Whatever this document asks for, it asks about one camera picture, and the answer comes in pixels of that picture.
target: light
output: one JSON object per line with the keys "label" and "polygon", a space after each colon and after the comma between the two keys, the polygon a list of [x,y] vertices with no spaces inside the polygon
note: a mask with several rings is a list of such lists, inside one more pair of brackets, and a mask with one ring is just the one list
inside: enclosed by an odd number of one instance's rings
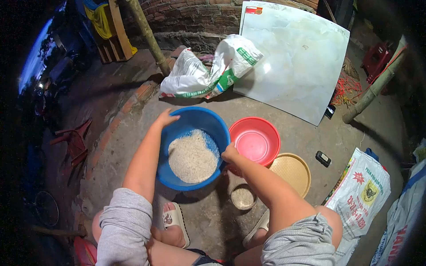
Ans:
{"label": "light", "polygon": [[265,74],[271,70],[271,65],[269,63],[266,63],[263,65],[263,71],[265,71]]}

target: hand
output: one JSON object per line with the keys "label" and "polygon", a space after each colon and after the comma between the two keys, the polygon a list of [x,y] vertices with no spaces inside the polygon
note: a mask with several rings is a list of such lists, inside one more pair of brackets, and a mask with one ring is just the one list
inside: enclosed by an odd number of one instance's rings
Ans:
{"label": "hand", "polygon": [[227,163],[232,163],[235,156],[239,155],[238,150],[235,148],[235,143],[231,142],[226,150],[221,154],[222,159]]}
{"label": "hand", "polygon": [[178,120],[179,118],[181,118],[180,115],[174,115],[174,116],[170,116],[170,112],[172,111],[171,108],[167,108],[166,110],[164,110],[157,118],[157,120],[155,120],[154,123],[159,124],[161,127],[166,127],[168,125],[170,125],[171,123],[175,122],[176,120]]}

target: blue plastic basin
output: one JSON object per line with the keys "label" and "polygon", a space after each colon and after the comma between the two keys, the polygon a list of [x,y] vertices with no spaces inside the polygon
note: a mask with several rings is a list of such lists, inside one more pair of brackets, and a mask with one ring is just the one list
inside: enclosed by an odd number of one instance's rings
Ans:
{"label": "blue plastic basin", "polygon": [[231,142],[228,127],[215,112],[202,107],[185,107],[170,115],[180,115],[181,118],[161,132],[157,178],[169,188],[179,191],[195,190],[210,184],[225,166],[222,158],[219,157],[216,171],[207,180],[200,183],[186,183],[180,180],[169,166],[169,145],[176,138],[189,135],[194,129],[201,129],[213,138],[221,154]]}

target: broom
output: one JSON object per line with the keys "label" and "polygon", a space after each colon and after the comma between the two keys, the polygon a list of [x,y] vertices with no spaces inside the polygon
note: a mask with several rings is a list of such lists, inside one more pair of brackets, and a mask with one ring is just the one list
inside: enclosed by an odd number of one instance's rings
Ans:
{"label": "broom", "polygon": [[[333,20],[333,22],[337,24],[336,19],[334,18],[333,12],[331,12],[331,8],[327,0],[324,0],[324,3],[325,3],[325,6],[327,7],[328,13],[331,16],[331,20]],[[343,61],[342,69],[348,76],[351,76],[356,80],[360,80],[360,75],[358,74],[357,70],[354,68],[354,65],[352,65],[352,62],[349,60],[348,53],[345,54],[345,60]]]}

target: toe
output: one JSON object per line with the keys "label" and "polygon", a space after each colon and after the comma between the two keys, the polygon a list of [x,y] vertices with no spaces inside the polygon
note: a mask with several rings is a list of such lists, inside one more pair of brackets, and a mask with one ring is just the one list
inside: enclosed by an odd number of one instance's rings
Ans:
{"label": "toe", "polygon": [[170,211],[176,210],[176,207],[175,207],[175,205],[172,202],[167,203],[167,205],[169,206],[169,210]]}
{"label": "toe", "polygon": [[168,203],[164,204],[164,206],[163,206],[163,213],[168,212],[169,210],[170,210],[169,209],[169,204]]}

